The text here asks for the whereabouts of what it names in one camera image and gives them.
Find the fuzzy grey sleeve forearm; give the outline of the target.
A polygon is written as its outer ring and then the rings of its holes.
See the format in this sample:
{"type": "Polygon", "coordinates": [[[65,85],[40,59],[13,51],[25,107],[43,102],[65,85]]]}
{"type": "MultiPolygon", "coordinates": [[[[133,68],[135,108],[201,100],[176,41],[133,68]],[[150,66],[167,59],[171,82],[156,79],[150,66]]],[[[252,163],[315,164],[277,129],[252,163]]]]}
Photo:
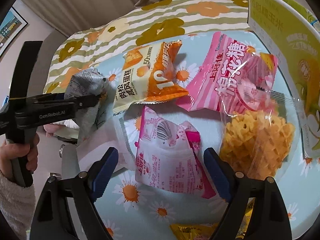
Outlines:
{"type": "Polygon", "coordinates": [[[27,239],[35,205],[34,185],[21,187],[1,173],[1,212],[19,239],[27,239]]]}

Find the person's left hand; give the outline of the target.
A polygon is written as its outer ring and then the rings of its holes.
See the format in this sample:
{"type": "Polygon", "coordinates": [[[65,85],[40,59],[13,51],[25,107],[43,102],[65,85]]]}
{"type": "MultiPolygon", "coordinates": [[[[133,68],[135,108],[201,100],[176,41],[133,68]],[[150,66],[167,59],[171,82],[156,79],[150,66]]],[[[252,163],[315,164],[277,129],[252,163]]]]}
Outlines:
{"type": "Polygon", "coordinates": [[[30,172],[34,172],[37,169],[37,160],[38,160],[38,149],[37,145],[40,142],[40,137],[36,133],[33,138],[33,146],[30,144],[7,144],[6,141],[3,141],[1,145],[1,172],[3,176],[12,180],[13,171],[12,163],[13,159],[26,156],[28,162],[26,168],[30,172]]]}

